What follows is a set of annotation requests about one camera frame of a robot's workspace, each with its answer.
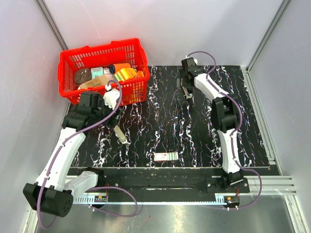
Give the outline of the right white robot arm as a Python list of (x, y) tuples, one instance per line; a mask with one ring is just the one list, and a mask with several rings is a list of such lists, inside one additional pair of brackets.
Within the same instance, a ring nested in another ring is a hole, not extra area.
[(182, 71), (177, 83), (185, 97), (192, 98), (193, 89), (197, 88), (212, 103), (211, 124), (219, 135), (223, 157), (221, 187), (226, 192), (232, 192), (243, 181), (237, 142), (242, 112), (237, 104), (237, 96), (221, 89), (203, 68), (199, 68), (193, 57), (186, 57), (181, 64)]

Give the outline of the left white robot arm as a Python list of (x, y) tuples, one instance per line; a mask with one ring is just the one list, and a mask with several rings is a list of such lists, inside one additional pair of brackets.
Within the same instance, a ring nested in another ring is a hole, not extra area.
[(121, 110), (120, 92), (112, 89), (103, 95), (85, 91), (80, 102), (64, 117), (58, 143), (41, 174), (34, 183), (27, 183), (23, 194), (33, 210), (65, 217), (73, 201), (84, 192), (104, 189), (104, 172), (86, 168), (70, 182), (66, 176), (76, 152), (86, 139), (93, 125), (103, 124), (114, 128), (119, 122)]

